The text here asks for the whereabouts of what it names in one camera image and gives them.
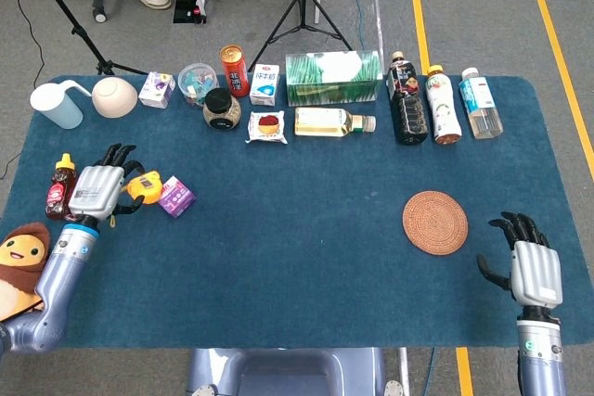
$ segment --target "blue table mat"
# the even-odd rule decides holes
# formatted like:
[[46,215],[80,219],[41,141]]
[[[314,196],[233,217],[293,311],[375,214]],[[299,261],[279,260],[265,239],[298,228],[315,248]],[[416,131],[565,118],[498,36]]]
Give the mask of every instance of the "blue table mat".
[[[64,79],[91,90],[99,78],[56,81]],[[125,79],[137,90],[144,81]],[[520,308],[482,278],[475,257],[484,253],[506,274],[509,248],[487,222],[523,212],[559,251],[565,302],[554,313],[564,342],[588,342],[592,283],[535,91],[517,77],[488,82],[505,132],[475,140],[455,89],[463,136],[450,147],[431,138],[397,145],[384,87],[376,102],[344,105],[375,115],[374,134],[297,137],[281,80],[275,109],[286,110],[286,146],[245,144],[250,110],[271,110],[249,98],[238,128],[225,132],[209,128],[177,88],[168,109],[138,103],[118,120],[70,90],[84,120],[65,131],[33,115],[0,234],[45,221],[56,240],[61,224],[45,218],[44,205],[62,152],[80,171],[110,144],[136,144],[129,159],[164,180],[177,176],[197,202],[176,220],[153,205],[119,217],[115,229],[103,224],[64,346],[512,346]],[[402,229],[405,203],[428,189],[468,215],[468,239],[450,256],[420,251]]]

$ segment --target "green tissue box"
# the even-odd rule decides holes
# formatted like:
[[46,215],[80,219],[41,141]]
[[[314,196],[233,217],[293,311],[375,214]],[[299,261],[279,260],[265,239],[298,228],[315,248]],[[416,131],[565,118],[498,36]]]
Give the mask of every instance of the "green tissue box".
[[383,74],[377,51],[287,55],[289,106],[375,101]]

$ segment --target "glass jar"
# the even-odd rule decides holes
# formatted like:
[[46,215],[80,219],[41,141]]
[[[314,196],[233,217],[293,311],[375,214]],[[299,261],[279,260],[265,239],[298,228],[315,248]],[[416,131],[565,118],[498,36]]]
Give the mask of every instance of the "glass jar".
[[204,98],[204,120],[214,129],[228,130],[239,123],[241,106],[225,88],[214,88]]

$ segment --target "brown plush toy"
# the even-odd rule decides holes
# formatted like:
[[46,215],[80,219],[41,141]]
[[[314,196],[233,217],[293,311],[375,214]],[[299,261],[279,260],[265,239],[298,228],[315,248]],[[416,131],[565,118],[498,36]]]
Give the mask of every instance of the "brown plush toy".
[[49,252],[49,231],[43,223],[25,224],[0,245],[0,322],[43,305],[35,286]]

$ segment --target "white plastic pitcher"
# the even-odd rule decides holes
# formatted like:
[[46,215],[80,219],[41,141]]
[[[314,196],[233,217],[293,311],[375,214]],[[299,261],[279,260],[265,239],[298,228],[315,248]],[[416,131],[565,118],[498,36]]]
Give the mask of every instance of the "white plastic pitcher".
[[62,129],[73,129],[83,121],[83,113],[66,94],[66,90],[73,87],[91,97],[91,94],[75,81],[44,83],[31,93],[31,107],[46,115]]

